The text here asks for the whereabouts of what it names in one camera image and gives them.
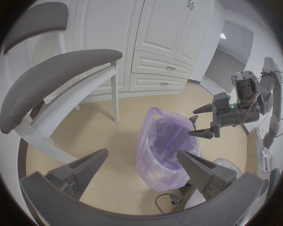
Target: robotic arm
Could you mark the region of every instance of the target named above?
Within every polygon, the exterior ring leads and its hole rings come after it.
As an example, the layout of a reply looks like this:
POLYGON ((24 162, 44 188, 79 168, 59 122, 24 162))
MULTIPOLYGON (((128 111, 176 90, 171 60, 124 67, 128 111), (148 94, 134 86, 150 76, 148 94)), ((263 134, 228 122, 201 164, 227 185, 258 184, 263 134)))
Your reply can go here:
POLYGON ((189 131, 191 136, 211 139, 220 137, 220 129, 225 126, 241 125, 258 121, 273 106, 269 132, 263 145, 269 149, 280 129, 282 104, 282 76, 277 63, 269 57, 264 59, 260 82, 251 71, 241 71, 231 77, 237 94, 237 103, 229 104, 230 97, 223 92, 213 96, 211 104, 193 111, 194 114, 212 112, 210 128, 189 131))

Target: ceiling light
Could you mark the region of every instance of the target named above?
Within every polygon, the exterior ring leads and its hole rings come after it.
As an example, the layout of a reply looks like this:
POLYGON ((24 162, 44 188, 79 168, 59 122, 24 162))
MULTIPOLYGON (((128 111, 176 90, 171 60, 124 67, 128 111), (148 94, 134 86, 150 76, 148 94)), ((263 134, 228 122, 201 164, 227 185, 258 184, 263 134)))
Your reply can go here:
POLYGON ((223 33, 221 33, 220 37, 226 39, 226 37, 225 37, 225 35, 223 33))

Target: light wood floor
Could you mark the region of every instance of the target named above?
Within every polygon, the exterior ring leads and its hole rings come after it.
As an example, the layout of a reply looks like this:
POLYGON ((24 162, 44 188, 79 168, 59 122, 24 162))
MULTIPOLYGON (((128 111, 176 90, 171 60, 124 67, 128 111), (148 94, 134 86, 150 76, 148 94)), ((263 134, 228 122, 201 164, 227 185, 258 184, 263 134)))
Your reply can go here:
MULTIPOLYGON (((80 201, 103 210, 135 215, 160 214, 155 206, 158 193, 148 187, 135 169, 137 137, 144 115, 151 106, 173 111, 186 117, 193 110, 211 103, 213 96, 198 84, 187 83, 179 95, 159 95, 119 99, 120 122, 113 121, 112 101, 80 105, 73 109, 54 131, 51 138, 65 152, 81 158, 99 149, 107 148, 109 156, 90 182, 80 201)), ((199 115, 197 129, 209 128, 211 113, 199 115)), ((225 158, 242 172, 246 168, 247 137, 238 126, 224 127, 221 137, 212 140, 200 138, 202 157, 209 161, 225 158)), ((49 170, 62 166, 38 150, 28 147, 27 175, 35 171, 45 175, 49 170)), ((180 198, 179 190, 174 192, 180 198)), ((174 206, 168 196, 158 200, 164 212, 174 206)))

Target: cabinet handle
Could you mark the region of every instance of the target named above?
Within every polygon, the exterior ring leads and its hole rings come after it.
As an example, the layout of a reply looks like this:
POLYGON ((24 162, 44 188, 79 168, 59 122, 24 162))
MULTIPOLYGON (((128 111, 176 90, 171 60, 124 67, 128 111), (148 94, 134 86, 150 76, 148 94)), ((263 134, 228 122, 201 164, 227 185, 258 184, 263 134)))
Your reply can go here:
POLYGON ((173 70, 175 70, 176 68, 173 68, 173 67, 169 67, 169 66, 167 66, 167 68, 170 68, 170 69, 173 69, 173 70))

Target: ceiling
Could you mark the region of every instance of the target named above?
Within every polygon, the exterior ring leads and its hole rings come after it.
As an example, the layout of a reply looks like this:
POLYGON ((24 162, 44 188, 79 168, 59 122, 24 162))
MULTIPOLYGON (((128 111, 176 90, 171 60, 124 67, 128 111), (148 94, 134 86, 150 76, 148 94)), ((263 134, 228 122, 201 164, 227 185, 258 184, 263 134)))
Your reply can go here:
POLYGON ((245 64, 252 49, 254 33, 232 22, 225 21, 222 33, 226 39, 220 38, 217 48, 233 55, 245 64))
POLYGON ((258 12, 253 8, 252 5, 247 3, 245 0, 220 0, 224 8, 234 10, 238 13, 241 13, 252 20, 256 21, 267 31, 270 31, 269 27, 266 25, 264 20, 258 14, 258 12))

